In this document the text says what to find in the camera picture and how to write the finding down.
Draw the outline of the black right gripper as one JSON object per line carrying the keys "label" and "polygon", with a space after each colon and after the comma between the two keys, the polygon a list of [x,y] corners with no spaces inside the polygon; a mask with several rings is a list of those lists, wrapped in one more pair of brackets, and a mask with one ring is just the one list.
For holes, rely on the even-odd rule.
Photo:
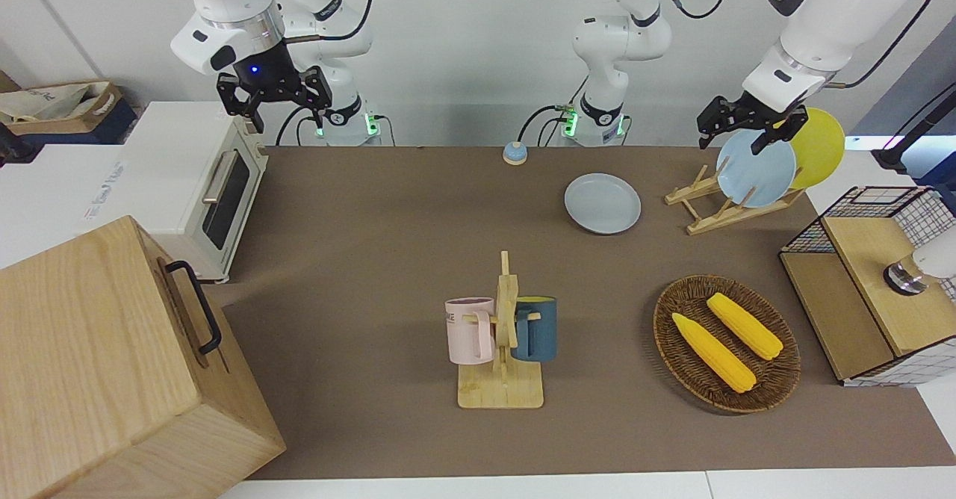
{"label": "black right gripper", "polygon": [[232,74],[219,73],[217,91],[227,114],[245,117],[247,134],[263,134],[265,125],[257,112],[260,104],[293,102],[311,111],[315,128],[332,105],[329,83],[320,66],[300,71],[286,43],[232,64]]}

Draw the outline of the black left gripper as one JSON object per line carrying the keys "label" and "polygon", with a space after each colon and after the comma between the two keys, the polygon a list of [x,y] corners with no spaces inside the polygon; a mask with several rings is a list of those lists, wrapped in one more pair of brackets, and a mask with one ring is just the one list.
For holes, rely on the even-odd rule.
{"label": "black left gripper", "polygon": [[698,146],[706,149],[713,136],[737,129],[762,129],[755,131],[757,135],[751,142],[751,154],[758,156],[777,140],[777,136],[795,136],[808,120],[805,105],[793,104],[785,111],[776,111],[750,93],[743,93],[733,101],[717,95],[698,114]]}

